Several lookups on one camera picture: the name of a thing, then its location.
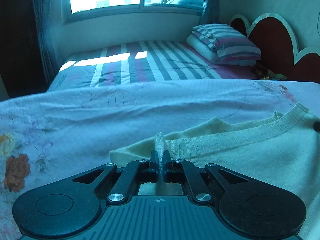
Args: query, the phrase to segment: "white pillow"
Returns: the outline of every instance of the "white pillow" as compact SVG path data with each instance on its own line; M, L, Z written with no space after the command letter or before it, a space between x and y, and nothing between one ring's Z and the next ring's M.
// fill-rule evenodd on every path
M204 57L206 60L211 62L212 64L225 64L225 65L240 65L240 66L254 66L256 64L256 61L254 59L249 60L236 60L236 61L230 61L228 63L222 63L219 60L218 54L215 51L212 51L209 49L208 46L203 44L196 36L191 34L187 38L187 44L191 47L193 47L196 52L198 52L202 57Z

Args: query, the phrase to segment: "knit garment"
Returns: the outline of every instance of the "knit garment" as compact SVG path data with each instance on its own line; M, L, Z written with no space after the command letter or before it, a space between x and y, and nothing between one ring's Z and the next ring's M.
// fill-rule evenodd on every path
M110 158L118 167L124 167L131 161L150 158L153 149L165 147L173 160L191 161L202 168L207 163L216 163L289 190L299 196L307 208L299 236L305 240L318 239L320 133L313 125L319 120L299 103L287 114L276 111L271 118L254 122L231 125L214 117L182 132L157 135L156 140L149 138L110 151ZM160 195L157 186L150 184L141 185L143 195ZM163 195L179 192L170 185L164 191Z

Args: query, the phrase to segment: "triangular cutout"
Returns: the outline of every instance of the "triangular cutout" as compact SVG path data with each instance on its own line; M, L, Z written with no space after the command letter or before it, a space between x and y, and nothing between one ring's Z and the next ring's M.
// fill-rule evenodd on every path
M81 177L75 178L72 181L84 183L84 184L90 184L92 183L101 173L103 173L104 169L98 169L95 171L92 171L88 174L82 175Z
M230 184L238 184L243 182L248 182L246 179L234 175L225 170L219 170L219 173L229 182Z

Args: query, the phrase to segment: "pillow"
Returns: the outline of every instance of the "pillow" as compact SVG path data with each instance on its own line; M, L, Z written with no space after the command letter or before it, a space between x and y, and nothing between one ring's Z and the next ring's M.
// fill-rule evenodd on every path
M212 51L216 51L222 62L261 59L260 49L229 25L198 25L193 27L192 33Z
M204 45L196 36L191 34L187 38L187 44L193 47L196 52L198 52L202 57L213 64L225 64L225 65L240 65L240 66L254 66L256 61L253 59L249 60L235 60L230 62L221 62L219 60L218 54L215 51L209 49L206 45Z

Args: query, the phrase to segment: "headboard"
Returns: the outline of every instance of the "headboard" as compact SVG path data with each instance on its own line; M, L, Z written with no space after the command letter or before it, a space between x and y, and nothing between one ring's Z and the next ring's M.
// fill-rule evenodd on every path
M320 48L299 51L296 36L290 25L276 13L265 13L250 25L243 15L229 22L246 35L261 50L261 64L290 81L320 83Z

